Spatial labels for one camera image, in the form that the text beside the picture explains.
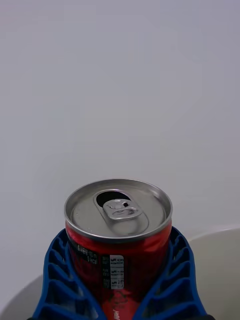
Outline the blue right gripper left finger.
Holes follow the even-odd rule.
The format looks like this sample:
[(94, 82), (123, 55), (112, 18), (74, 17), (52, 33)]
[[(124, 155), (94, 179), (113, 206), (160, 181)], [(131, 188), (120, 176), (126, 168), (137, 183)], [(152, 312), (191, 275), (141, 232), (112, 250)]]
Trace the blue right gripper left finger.
[(105, 320), (99, 303), (78, 278), (66, 231), (52, 240), (43, 266), (42, 291), (33, 320)]

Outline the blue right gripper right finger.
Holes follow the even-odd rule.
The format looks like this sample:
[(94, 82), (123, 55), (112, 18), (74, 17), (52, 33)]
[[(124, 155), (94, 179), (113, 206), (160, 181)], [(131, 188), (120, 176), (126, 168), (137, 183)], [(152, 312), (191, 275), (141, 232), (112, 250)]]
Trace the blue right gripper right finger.
[(197, 290), (195, 260), (186, 238), (171, 229), (167, 261), (134, 320), (211, 320)]

